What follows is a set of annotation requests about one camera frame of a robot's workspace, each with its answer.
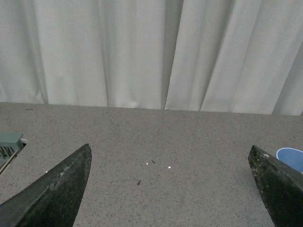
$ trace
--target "white curtain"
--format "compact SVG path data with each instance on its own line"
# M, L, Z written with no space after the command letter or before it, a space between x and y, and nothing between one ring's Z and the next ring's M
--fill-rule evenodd
M302 0L0 0L0 101L303 112Z

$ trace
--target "gray countertop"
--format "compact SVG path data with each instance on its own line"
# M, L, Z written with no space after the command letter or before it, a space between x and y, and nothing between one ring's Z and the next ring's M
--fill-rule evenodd
M302 125L302 116L0 103L0 131L28 140L0 175L0 202L89 143L76 227L273 227L248 154L303 149Z

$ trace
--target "blue plastic cup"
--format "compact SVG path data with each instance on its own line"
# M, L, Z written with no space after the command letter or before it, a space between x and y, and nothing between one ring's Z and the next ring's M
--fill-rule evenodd
M294 148L281 148L276 152L276 157L291 168L303 172L303 151Z

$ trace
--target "green object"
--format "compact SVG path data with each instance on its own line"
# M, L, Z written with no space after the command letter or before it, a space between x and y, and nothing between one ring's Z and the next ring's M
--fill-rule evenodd
M23 149L22 133L0 132L0 165L6 162L16 151Z

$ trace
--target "cup rim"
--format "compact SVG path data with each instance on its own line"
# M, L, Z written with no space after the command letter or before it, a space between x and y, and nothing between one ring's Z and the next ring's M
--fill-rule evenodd
M278 157L279 152L280 152L281 150L284 150L284 149L296 150L296 151L299 151L299 152L303 153L303 151L298 150L298 149L295 149L295 148L280 148L280 149L276 152L276 157L277 157L277 159L279 159L279 157Z

